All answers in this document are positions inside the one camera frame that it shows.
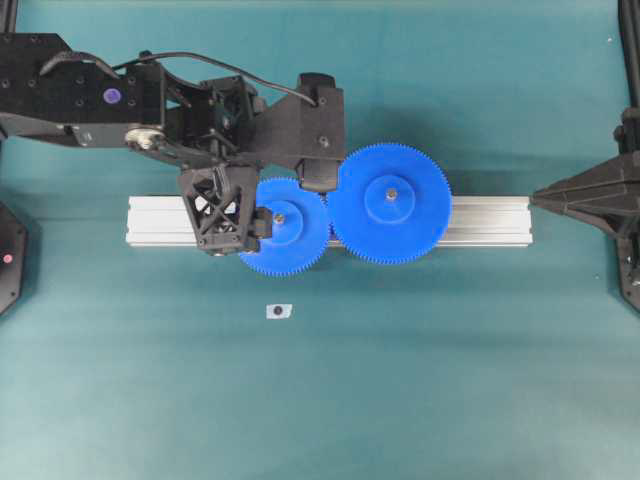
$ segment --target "screw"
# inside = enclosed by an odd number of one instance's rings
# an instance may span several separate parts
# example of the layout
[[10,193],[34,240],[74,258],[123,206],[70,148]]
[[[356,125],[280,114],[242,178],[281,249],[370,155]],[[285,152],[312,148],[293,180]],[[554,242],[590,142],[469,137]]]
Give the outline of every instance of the screw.
[[396,198],[398,198],[398,191],[393,187],[387,189],[387,200],[393,202]]
[[107,88],[102,94],[102,99],[109,105],[114,105],[122,100],[122,94],[117,88]]

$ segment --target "black cable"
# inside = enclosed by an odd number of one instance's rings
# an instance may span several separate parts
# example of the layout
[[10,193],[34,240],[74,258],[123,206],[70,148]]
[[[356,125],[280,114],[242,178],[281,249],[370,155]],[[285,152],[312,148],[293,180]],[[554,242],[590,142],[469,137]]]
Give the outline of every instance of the black cable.
[[294,96],[304,100],[309,105],[312,105],[314,107],[316,106],[316,102],[311,97],[305,95],[304,93],[300,93],[300,92],[298,92],[296,90],[293,90],[292,88],[285,87],[285,86],[280,85],[278,83],[273,83],[273,82],[269,82],[268,80],[263,80],[262,78],[257,77],[254,74],[247,72],[246,70],[243,70],[243,69],[238,68],[238,67],[234,67],[233,65],[229,65],[228,63],[221,62],[221,61],[216,60],[214,58],[206,57],[204,55],[199,55],[197,53],[191,53],[191,52],[164,52],[164,53],[152,53],[152,54],[149,54],[149,55],[141,55],[140,57],[136,58],[135,60],[130,60],[128,62],[121,63],[120,65],[116,65],[115,67],[113,67],[113,69],[114,70],[120,70],[121,68],[127,67],[129,65],[134,65],[134,64],[140,63],[140,62],[149,62],[151,60],[158,60],[158,59],[161,59],[161,58],[193,58],[195,60],[200,60],[201,62],[209,63],[211,65],[215,65],[216,67],[224,68],[225,70],[230,70],[232,72],[235,72],[238,75],[242,75],[243,77],[246,77],[249,80],[253,80],[256,83],[259,83],[260,85],[264,85],[265,87],[273,88],[274,90],[279,90],[281,92],[288,93],[290,95],[294,95]]
[[101,58],[96,57],[87,52],[74,52],[71,50],[65,50],[60,53],[57,53],[49,60],[45,62],[45,64],[40,69],[40,76],[46,75],[51,70],[56,68],[58,65],[62,63],[77,63],[77,62],[89,62],[95,63],[96,67],[102,70],[104,73],[109,75],[114,80],[118,80],[118,74]]

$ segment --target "small black object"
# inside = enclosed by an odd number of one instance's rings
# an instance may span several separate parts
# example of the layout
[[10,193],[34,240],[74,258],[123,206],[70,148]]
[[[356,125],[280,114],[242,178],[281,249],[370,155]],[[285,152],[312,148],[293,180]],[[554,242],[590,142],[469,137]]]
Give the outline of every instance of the small black object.
[[27,230],[0,203],[0,314],[20,297]]
[[533,194],[532,203],[593,225],[614,237],[620,288],[640,310],[640,5],[619,0],[620,36],[631,107],[614,131],[619,155]]

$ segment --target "blue gear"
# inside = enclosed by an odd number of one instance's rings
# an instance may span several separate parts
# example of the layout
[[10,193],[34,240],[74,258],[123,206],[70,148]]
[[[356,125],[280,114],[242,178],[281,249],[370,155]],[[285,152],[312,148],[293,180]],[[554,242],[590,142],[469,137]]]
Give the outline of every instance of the blue gear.
[[446,177],[428,156],[383,143],[349,155],[328,202],[333,229],[349,251],[370,262],[398,264],[438,243],[452,200]]
[[260,240],[258,253],[240,253],[244,263],[264,275],[284,277],[322,256],[329,243],[329,214],[320,195],[302,190],[294,179],[271,178],[258,185],[256,203],[271,210],[273,231]]

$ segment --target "teal surface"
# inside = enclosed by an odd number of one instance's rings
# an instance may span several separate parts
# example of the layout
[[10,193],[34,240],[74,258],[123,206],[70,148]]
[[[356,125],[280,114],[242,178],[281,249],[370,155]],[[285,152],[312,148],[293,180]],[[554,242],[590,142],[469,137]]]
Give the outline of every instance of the teal surface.
[[[20,31],[110,63],[184,49],[289,85],[331,72],[350,149],[413,145],[456,194],[526,195],[613,156],[628,102],[613,0],[22,3]],[[528,249],[389,268],[332,251],[273,280],[127,247],[128,196],[175,176],[3,145],[32,242],[0,323],[1,479],[640,476],[640,317],[597,230],[535,211]],[[277,302],[291,319],[265,319]]]

